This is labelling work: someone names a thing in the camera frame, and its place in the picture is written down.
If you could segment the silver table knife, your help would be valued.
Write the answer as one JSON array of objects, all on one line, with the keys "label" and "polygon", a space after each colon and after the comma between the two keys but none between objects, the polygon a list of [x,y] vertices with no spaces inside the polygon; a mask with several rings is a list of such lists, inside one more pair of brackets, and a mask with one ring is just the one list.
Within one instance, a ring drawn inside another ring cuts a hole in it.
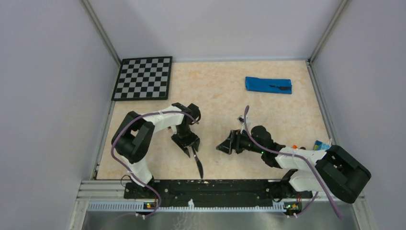
[{"label": "silver table knife", "polygon": [[197,168],[199,171],[200,178],[203,179],[203,177],[204,177],[203,165],[202,165],[200,159],[198,158],[197,151],[195,150],[194,147],[192,147],[192,151],[193,151],[193,157],[195,159],[195,162],[196,162],[196,165],[197,165]]}]

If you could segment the blue cloth napkin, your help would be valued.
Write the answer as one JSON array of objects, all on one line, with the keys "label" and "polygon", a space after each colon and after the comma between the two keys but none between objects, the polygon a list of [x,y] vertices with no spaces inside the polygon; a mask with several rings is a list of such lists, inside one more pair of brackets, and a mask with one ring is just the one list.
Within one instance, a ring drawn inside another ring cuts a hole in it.
[{"label": "blue cloth napkin", "polygon": [[245,77],[245,87],[247,91],[292,94],[292,90],[281,91],[277,88],[270,87],[269,85],[287,86],[292,88],[292,82],[290,79],[264,79],[249,76]]}]

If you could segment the dark metal fork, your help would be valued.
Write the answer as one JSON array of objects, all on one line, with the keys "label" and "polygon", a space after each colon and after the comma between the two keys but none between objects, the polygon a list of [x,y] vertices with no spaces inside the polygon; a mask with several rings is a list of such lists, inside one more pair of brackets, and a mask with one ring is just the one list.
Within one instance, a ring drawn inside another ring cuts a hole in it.
[{"label": "dark metal fork", "polygon": [[291,87],[287,87],[287,86],[276,86],[276,85],[269,85],[269,86],[273,87],[273,88],[277,88],[281,91],[291,91],[292,90]]}]

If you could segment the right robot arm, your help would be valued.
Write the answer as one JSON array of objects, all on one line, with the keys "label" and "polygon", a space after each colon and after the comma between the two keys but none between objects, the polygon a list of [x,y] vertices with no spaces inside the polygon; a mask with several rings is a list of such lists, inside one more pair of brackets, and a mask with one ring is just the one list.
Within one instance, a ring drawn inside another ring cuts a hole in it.
[{"label": "right robot arm", "polygon": [[328,192],[343,202],[352,204],[371,179],[366,167],[345,149],[332,145],[327,150],[294,149],[275,142],[263,126],[245,130],[231,130],[216,150],[231,154],[251,151],[261,154],[272,168],[287,169],[282,178],[281,192],[294,197],[299,192]]}]

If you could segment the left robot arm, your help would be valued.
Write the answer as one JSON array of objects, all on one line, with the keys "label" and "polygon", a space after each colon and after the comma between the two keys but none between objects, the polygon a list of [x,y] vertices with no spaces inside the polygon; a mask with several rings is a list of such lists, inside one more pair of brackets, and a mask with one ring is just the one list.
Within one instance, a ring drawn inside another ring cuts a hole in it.
[{"label": "left robot arm", "polygon": [[148,198],[153,194],[153,175],[147,166],[146,155],[153,135],[164,129],[171,129],[171,140],[188,157],[195,158],[199,175],[203,177],[203,165],[197,156],[200,138],[190,128],[200,119],[201,111],[193,103],[188,106],[174,103],[142,115],[131,111],[125,116],[112,138],[111,155],[127,169],[140,197]]}]

